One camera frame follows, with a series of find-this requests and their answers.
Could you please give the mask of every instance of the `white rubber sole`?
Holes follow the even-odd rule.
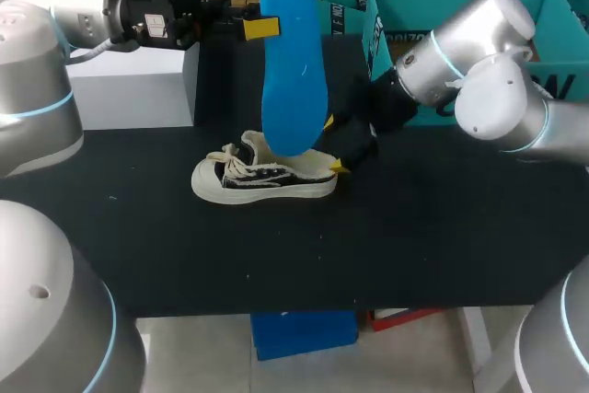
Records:
[[[338,176],[315,184],[297,184],[280,188],[225,189],[214,174],[214,162],[203,160],[192,172],[192,190],[207,202],[247,204],[268,198],[322,198],[333,192]]]

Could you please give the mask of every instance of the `red object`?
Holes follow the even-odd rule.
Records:
[[[441,308],[423,308],[420,310],[407,310],[406,312],[391,315],[390,317],[374,319],[372,312],[368,312],[368,322],[374,331],[390,329],[391,327],[414,321],[415,319],[427,317],[433,313],[442,312]]]

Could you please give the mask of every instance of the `white box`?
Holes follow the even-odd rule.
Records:
[[[199,49],[104,52],[67,66],[84,129],[192,126]]]

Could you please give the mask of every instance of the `blue box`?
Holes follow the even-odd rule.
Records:
[[[350,345],[358,337],[353,312],[252,314],[250,318],[260,361]]]
[[[387,72],[393,61],[387,39],[419,39],[441,25],[470,0],[368,0],[364,23],[364,57],[373,60],[372,80]],[[536,22],[534,44],[540,62],[527,68],[533,78],[555,98],[586,100],[589,92],[589,36],[566,0],[521,0]],[[382,31],[375,34],[376,18]],[[411,124],[453,124],[454,117],[441,117],[431,108],[420,107]]]

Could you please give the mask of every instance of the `cable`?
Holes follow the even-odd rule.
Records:
[[[78,55],[77,57],[71,57],[69,60],[67,60],[66,64],[82,64],[83,62],[87,62],[88,60],[92,60],[95,57],[98,57],[104,51],[107,51],[110,48],[113,48],[114,46],[118,45],[119,43],[123,43],[124,41],[127,41],[126,36],[124,34],[121,34],[117,37],[112,37],[110,39],[106,39],[102,43],[100,43],[99,46],[88,51],[87,53]]]

